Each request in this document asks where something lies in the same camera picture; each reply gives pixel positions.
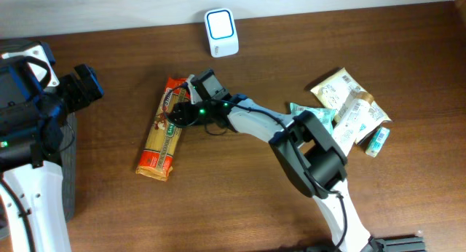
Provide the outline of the red spaghetti packet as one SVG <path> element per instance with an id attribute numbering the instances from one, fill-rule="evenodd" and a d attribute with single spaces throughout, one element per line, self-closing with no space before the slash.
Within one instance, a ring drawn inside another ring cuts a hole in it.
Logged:
<path id="1" fill-rule="evenodd" d="M 168 121 L 164 113 L 176 103 L 190 101 L 190 95 L 180 86 L 186 79 L 169 77 L 157 108 L 141 158 L 135 170 L 137 174 L 166 181 L 172 171 L 173 159 L 182 129 Z"/>

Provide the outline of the small green tissue pack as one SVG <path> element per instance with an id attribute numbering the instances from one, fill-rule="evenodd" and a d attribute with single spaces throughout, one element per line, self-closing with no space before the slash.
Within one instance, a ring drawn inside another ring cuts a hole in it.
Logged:
<path id="1" fill-rule="evenodd" d="M 370 157 L 376 157 L 381 151 L 385 141 L 390 135 L 390 129 L 386 127 L 380 127 L 375 133 L 373 138 L 370 140 L 365 154 Z"/>

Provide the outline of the yellow snack bag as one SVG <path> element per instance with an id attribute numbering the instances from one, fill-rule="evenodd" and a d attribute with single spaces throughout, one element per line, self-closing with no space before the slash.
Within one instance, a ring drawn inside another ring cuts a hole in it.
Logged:
<path id="1" fill-rule="evenodd" d="M 366 89 L 360 86 L 345 68 L 341 68 L 310 90 L 325 108 L 336 111 L 333 118 L 336 123 L 339 123 L 353 99 L 361 91 L 366 92 Z M 374 101 L 362 122 L 355 143 L 362 143 L 383 122 L 391 121 L 387 113 Z"/>

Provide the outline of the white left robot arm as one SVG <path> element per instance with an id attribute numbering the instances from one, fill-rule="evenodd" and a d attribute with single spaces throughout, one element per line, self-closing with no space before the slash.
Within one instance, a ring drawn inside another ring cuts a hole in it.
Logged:
<path id="1" fill-rule="evenodd" d="M 59 77 L 50 46 L 1 42 L 1 237 L 14 251 L 70 251 L 76 111 L 103 97 L 86 64 Z"/>

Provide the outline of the teal wipes packet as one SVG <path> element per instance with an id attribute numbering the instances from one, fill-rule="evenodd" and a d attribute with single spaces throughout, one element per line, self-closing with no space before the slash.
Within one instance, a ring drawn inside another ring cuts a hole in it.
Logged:
<path id="1" fill-rule="evenodd" d="M 308 106 L 301 106 L 297 103 L 289 103 L 291 114 L 298 116 L 304 111 L 309 111 L 313 113 L 323 124 L 324 128 L 329 132 L 330 135 L 333 134 L 333 118 L 335 117 L 335 109 L 327 108 L 312 108 Z"/>

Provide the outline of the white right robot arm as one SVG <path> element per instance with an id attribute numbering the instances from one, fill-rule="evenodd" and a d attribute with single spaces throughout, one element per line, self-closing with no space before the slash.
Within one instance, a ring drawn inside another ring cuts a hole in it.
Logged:
<path id="1" fill-rule="evenodd" d="M 268 143 L 288 180 L 317 203 L 335 251 L 377 251 L 350 197 L 347 157 L 313 113 L 281 114 L 246 95 L 232 95 L 211 69 L 191 75 L 180 87 L 189 101 L 164 112 L 175 126 L 214 122 Z"/>

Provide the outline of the white tube gold cap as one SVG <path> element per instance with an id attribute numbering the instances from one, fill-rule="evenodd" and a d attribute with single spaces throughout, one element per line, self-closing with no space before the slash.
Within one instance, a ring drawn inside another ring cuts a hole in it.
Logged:
<path id="1" fill-rule="evenodd" d="M 333 139 L 346 157 L 358 136 L 363 120 L 373 102 L 373 95 L 360 91 L 333 129 Z"/>

